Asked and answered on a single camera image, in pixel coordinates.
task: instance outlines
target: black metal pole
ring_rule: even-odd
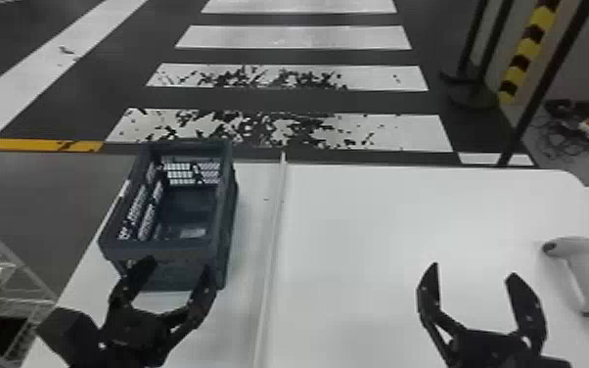
[[[484,18],[487,5],[488,0],[479,0],[479,3],[477,3],[475,17],[473,18],[471,29],[468,32],[468,38],[466,40],[466,44],[464,45],[464,49],[461,51],[461,56],[459,57],[459,66],[457,67],[457,71],[459,73],[465,72],[466,68],[468,67],[468,61],[471,59],[473,48],[475,48],[475,41],[477,40],[479,27],[481,26],[482,18]]]
[[[493,61],[493,55],[495,54],[495,48],[498,47],[502,31],[505,29],[505,24],[509,18],[509,14],[512,12],[514,6],[514,0],[503,0],[498,10],[498,16],[493,24],[493,30],[491,35],[488,37],[486,42],[486,48],[484,48],[484,54],[481,57],[481,63],[479,63],[479,72],[477,73],[477,83],[473,86],[471,93],[478,93],[479,89],[482,88],[482,83],[486,78],[488,67],[491,66]]]
[[[469,111],[482,111],[494,109],[498,106],[498,96],[486,87],[484,80],[513,7],[514,0],[502,0],[498,14],[493,22],[493,28],[486,41],[484,53],[481,56],[475,83],[469,86],[450,88],[448,92],[450,100],[457,107]]]
[[[498,163],[496,163],[497,167],[505,167],[509,164],[512,155],[514,154],[514,150],[518,146],[523,134],[534,119],[536,111],[541,106],[541,103],[543,103],[546,93],[548,93],[548,89],[550,89],[550,86],[555,80],[557,73],[564,64],[568,53],[573,47],[577,37],[580,35],[580,31],[587,22],[587,19],[589,19],[589,0],[582,0],[577,10],[575,11],[573,19],[568,25],[568,29],[564,33],[564,37],[562,37],[560,44],[557,46],[555,55],[553,55],[550,63],[548,63],[548,67],[546,67],[546,71],[544,71],[543,75],[541,76],[541,80],[539,81],[536,90],[534,90],[532,98],[527,104],[527,107],[525,107],[525,111],[522,113],[519,123],[516,126],[514,136],[512,136],[509,143],[507,144],[507,147],[505,148],[505,151],[503,151],[502,155],[500,156],[500,160],[498,160]]]

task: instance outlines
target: worn paint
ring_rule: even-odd
[[[266,148],[452,152],[437,115],[130,109],[107,141],[190,137],[224,138],[236,145]]]
[[[162,64],[154,87],[332,89],[425,92],[419,67]]]

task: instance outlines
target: black stand base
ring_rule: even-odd
[[[440,78],[450,84],[474,84],[477,83],[477,68],[473,63],[468,63],[466,70],[459,71],[457,62],[450,59],[440,68]]]
[[[452,104],[464,110],[491,110],[499,104],[498,96],[484,85],[451,87],[448,95]]]

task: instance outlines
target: crosswalk stripe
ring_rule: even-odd
[[[255,147],[452,152],[437,115],[296,114],[129,109],[107,142],[227,138]]]
[[[500,159],[500,154],[488,153],[459,153],[459,159],[463,164],[495,164]],[[532,159],[525,154],[513,155],[510,166],[534,166]]]
[[[106,0],[0,75],[0,130],[147,0]]]
[[[410,50],[399,25],[192,25],[177,48]]]
[[[210,0],[203,13],[396,13],[392,0]]]
[[[153,87],[427,91],[418,67],[162,64]]]

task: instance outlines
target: basket mesh side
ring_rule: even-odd
[[[117,235],[120,240],[150,239],[163,198],[165,183],[171,187],[218,185],[220,161],[211,158],[163,156],[161,162],[150,162],[125,221]]]

